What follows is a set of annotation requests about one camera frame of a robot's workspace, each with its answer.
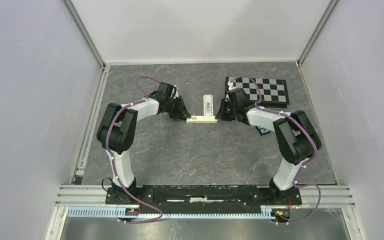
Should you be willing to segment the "long white plastic bar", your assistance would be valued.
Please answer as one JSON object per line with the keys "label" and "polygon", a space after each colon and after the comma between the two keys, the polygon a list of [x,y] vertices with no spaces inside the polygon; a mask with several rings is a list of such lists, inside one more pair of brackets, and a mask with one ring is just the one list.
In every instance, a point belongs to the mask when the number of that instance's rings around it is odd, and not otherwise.
{"label": "long white plastic bar", "polygon": [[215,124],[217,122],[214,115],[192,115],[191,118],[186,119],[186,123]]}

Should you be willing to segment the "white remote control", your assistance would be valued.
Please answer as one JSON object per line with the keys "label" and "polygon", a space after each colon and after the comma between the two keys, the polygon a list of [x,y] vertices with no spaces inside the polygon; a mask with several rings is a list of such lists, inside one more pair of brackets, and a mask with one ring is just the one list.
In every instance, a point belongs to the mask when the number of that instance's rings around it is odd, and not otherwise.
{"label": "white remote control", "polygon": [[203,114],[205,116],[214,116],[214,101],[212,94],[203,95]]}

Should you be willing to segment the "white bar lid strip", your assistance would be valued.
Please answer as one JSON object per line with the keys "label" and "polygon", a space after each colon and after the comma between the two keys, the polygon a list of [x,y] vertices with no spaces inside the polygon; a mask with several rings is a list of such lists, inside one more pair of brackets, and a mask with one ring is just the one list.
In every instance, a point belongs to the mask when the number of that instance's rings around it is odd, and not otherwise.
{"label": "white bar lid strip", "polygon": [[217,121],[214,115],[193,115],[191,121]]}

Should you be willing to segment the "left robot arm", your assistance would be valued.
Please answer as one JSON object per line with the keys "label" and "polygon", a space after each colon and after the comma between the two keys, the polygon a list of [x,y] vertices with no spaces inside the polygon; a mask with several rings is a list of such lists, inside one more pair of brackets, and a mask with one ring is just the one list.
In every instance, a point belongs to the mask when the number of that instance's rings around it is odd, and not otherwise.
{"label": "left robot arm", "polygon": [[172,120],[191,118],[175,85],[160,82],[157,90],[144,98],[127,104],[109,103],[96,133],[111,163],[113,177],[107,191],[117,195],[125,204],[137,198],[136,178],[131,168],[130,148],[138,121],[167,113]]}

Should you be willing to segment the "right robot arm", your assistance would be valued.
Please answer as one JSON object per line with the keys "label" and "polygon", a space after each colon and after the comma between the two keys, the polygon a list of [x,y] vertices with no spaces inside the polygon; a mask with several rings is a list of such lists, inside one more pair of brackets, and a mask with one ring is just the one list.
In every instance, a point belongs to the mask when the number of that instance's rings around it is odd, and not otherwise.
{"label": "right robot arm", "polygon": [[242,88],[226,93],[216,119],[238,121],[248,126],[269,130],[276,136],[282,156],[279,169],[269,182],[269,199],[282,204],[296,183],[304,163],[321,148],[321,140],[307,114],[302,110],[279,112],[258,106],[246,98]]}

